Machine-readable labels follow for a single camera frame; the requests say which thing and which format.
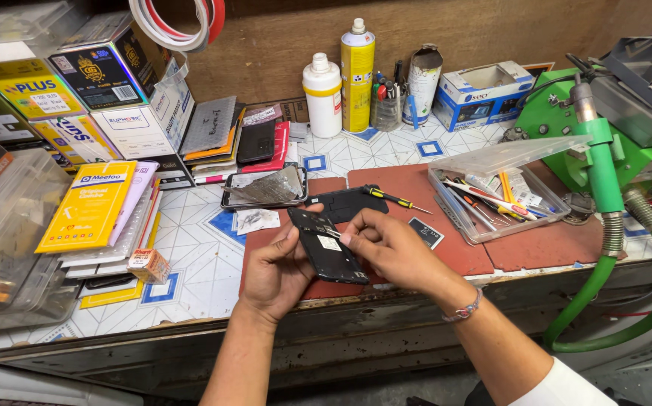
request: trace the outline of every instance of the white bottle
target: white bottle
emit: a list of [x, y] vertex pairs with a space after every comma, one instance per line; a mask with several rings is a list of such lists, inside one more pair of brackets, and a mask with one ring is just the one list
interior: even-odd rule
[[325, 53], [313, 55], [303, 69], [303, 90], [309, 106], [311, 132], [319, 138], [332, 138], [341, 132], [341, 74], [338, 65]]

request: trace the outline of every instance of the gold logo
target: gold logo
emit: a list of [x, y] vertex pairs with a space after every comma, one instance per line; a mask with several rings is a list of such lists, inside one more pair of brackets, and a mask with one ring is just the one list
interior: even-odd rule
[[92, 80], [93, 82], [100, 82], [105, 78], [105, 75], [100, 70], [100, 67], [93, 63], [93, 61], [88, 58], [83, 58], [82, 55], [79, 55], [78, 65], [80, 66], [80, 71], [86, 75], [86, 78]]
[[135, 53], [135, 48], [131, 44], [125, 44], [125, 56], [128, 57], [130, 64], [134, 67], [138, 67], [141, 64], [141, 59], [138, 58], [138, 54]]

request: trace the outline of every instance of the yellow spray can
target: yellow spray can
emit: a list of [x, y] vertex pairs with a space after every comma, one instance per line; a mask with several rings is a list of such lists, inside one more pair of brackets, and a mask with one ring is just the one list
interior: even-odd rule
[[341, 37], [343, 129], [348, 132], [362, 132], [368, 128], [374, 49], [375, 35], [366, 31], [363, 18], [353, 20], [351, 31]]

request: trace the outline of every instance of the small orange box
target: small orange box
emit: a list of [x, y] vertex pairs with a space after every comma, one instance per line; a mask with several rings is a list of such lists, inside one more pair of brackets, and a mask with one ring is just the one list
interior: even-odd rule
[[145, 283], [163, 285], [171, 273], [171, 266], [154, 248], [138, 248], [128, 259], [128, 271]]

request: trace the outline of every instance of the bracelet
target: bracelet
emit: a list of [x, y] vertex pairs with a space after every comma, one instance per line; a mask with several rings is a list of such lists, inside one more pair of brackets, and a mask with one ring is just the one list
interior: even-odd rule
[[456, 310], [456, 316], [451, 316], [451, 317], [446, 317], [446, 314], [441, 316], [443, 320], [447, 323], [451, 323], [453, 321], [458, 321], [463, 318], [467, 318], [471, 316], [471, 313], [474, 313], [474, 310], [479, 308], [479, 302], [481, 301], [481, 298], [484, 296], [484, 292], [481, 290], [481, 288], [476, 288], [476, 300], [474, 300], [474, 303], [471, 303], [470, 305], [466, 307], [462, 307], [460, 309]]

